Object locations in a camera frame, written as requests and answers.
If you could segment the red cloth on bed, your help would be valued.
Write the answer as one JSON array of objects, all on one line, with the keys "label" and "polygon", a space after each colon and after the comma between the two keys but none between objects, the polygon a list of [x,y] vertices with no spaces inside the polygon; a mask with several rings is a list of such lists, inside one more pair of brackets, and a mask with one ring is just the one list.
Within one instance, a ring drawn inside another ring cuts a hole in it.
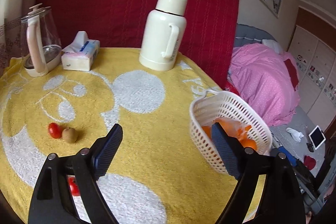
[{"label": "red cloth on bed", "polygon": [[312,170],[316,166],[316,160],[308,155],[305,155],[303,157],[303,164],[307,167],[308,170]]}]

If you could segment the white wardrobe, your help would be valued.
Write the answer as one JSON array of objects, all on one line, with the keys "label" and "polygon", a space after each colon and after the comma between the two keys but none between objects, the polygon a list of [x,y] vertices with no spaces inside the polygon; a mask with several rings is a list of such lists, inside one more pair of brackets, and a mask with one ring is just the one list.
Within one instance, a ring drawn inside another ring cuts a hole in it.
[{"label": "white wardrobe", "polygon": [[300,7],[288,51],[298,67],[299,105],[329,134],[335,125],[335,24]]}]

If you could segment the yellow white towel tablecloth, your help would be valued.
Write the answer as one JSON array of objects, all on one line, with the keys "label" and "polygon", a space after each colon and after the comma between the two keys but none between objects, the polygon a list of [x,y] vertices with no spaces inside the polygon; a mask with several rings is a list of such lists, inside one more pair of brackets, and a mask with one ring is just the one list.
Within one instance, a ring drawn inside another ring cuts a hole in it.
[{"label": "yellow white towel tablecloth", "polygon": [[[217,84],[183,55],[168,72],[144,68],[139,51],[102,48],[88,72],[57,67],[31,77],[11,59],[1,77],[1,192],[26,222],[48,154],[77,153],[114,124],[123,140],[97,184],[120,223],[214,223],[236,180],[217,173],[190,138],[191,102]],[[48,125],[78,133],[50,137]]]}]

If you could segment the lone orange mandarin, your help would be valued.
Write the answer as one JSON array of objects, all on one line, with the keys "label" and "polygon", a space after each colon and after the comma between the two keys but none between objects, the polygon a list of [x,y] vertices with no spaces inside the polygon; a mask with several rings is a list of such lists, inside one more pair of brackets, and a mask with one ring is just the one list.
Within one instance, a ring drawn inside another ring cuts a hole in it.
[{"label": "lone orange mandarin", "polygon": [[243,139],[240,141],[240,143],[244,148],[249,147],[257,151],[257,144],[253,139]]}]

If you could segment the pile mandarin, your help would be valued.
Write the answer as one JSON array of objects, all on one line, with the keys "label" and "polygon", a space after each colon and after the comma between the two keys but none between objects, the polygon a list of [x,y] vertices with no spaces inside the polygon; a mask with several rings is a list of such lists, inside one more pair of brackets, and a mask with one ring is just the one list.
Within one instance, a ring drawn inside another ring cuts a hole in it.
[{"label": "pile mandarin", "polygon": [[202,130],[211,139],[211,126],[202,126]]}]

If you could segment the pink duvet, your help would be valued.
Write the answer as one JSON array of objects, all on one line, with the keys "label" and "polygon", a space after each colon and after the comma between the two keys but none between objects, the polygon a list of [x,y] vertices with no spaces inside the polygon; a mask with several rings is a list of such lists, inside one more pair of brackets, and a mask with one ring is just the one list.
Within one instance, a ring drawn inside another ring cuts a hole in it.
[{"label": "pink duvet", "polygon": [[240,97],[268,126],[288,124],[299,105],[299,83],[294,90],[284,61],[294,57],[277,54],[263,44],[246,44],[232,52],[228,76]]}]

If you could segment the white plastic basket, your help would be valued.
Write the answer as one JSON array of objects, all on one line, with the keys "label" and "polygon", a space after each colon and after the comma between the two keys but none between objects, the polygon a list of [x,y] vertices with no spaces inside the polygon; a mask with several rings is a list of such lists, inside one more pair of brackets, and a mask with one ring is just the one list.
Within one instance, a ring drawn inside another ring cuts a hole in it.
[{"label": "white plastic basket", "polygon": [[211,126],[216,122],[243,146],[250,144],[260,155],[269,154],[272,145],[269,127],[237,94],[205,90],[201,97],[191,103],[189,112],[191,140],[218,173],[228,172],[213,143]]}]

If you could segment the white tablet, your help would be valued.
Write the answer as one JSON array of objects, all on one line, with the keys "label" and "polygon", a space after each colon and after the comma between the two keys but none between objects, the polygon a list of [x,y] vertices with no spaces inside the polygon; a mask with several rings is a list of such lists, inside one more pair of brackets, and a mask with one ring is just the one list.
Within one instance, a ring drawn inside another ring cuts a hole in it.
[{"label": "white tablet", "polygon": [[319,147],[321,147],[326,141],[326,137],[319,126],[315,126],[315,128],[309,133],[308,137],[315,150],[319,149]]}]

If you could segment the tissue pack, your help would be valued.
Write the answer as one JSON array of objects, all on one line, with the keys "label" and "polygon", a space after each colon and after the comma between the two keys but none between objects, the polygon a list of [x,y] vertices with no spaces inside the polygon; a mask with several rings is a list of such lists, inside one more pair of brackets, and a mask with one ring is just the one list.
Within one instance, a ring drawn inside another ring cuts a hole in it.
[{"label": "tissue pack", "polygon": [[89,39],[85,31],[79,31],[73,42],[62,52],[62,66],[68,71],[88,72],[100,50],[100,41]]}]

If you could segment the cream thermos flask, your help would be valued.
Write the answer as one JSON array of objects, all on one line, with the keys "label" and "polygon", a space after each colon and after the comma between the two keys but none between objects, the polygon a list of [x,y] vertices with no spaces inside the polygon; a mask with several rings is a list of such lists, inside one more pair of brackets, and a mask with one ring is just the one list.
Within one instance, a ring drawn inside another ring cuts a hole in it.
[{"label": "cream thermos flask", "polygon": [[139,62],[154,71],[174,67],[187,21],[187,0],[158,0],[149,12],[142,38]]}]

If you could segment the red garment on duvet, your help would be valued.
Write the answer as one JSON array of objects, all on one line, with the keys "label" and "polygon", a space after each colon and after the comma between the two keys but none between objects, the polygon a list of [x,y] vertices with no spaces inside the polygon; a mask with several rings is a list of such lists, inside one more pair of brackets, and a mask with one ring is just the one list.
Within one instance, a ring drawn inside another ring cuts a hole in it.
[{"label": "red garment on duvet", "polygon": [[291,80],[291,84],[292,84],[294,90],[297,90],[298,83],[299,83],[298,76],[297,76],[297,70],[296,70],[295,66],[292,64],[292,61],[290,59],[286,59],[284,61],[284,63],[285,63],[285,66],[288,70],[290,80]]}]

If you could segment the orange plastic snack bag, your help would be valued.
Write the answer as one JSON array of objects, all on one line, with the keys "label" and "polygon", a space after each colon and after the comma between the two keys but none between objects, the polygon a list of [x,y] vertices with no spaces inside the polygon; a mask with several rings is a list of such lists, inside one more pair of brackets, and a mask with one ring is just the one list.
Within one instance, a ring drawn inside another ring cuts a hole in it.
[{"label": "orange plastic snack bag", "polygon": [[249,124],[228,118],[219,118],[217,119],[217,122],[221,125],[228,136],[235,137],[239,141],[246,139],[248,131],[252,128]]}]

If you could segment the white sock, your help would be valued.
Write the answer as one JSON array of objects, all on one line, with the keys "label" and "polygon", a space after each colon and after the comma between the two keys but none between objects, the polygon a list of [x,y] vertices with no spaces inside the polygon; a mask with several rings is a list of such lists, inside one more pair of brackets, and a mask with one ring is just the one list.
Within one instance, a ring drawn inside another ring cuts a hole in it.
[{"label": "white sock", "polygon": [[300,142],[301,139],[304,137],[303,133],[300,132],[300,131],[297,131],[293,128],[290,128],[290,127],[287,127],[286,130],[285,130],[287,133],[290,134],[290,136],[293,138],[294,141],[296,142]]}]

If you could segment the red tomato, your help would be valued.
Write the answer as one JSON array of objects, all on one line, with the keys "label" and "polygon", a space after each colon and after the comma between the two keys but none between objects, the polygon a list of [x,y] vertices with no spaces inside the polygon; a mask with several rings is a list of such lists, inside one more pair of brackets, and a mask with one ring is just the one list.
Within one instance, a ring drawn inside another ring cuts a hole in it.
[{"label": "red tomato", "polygon": [[68,177],[68,184],[72,196],[80,196],[80,190],[79,187],[77,186],[76,178],[74,176]]},{"label": "red tomato", "polygon": [[48,132],[50,137],[54,139],[59,139],[62,137],[62,130],[57,123],[50,123],[48,125]]}]

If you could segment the grey bed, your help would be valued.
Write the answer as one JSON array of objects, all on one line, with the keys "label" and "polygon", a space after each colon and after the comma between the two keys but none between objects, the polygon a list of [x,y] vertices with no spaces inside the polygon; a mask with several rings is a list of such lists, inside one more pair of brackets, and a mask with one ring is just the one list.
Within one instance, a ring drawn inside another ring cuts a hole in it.
[{"label": "grey bed", "polygon": [[315,124],[299,106],[294,57],[268,32],[238,24],[228,81],[268,125],[276,143],[317,174],[325,145],[318,149],[307,146]]}]

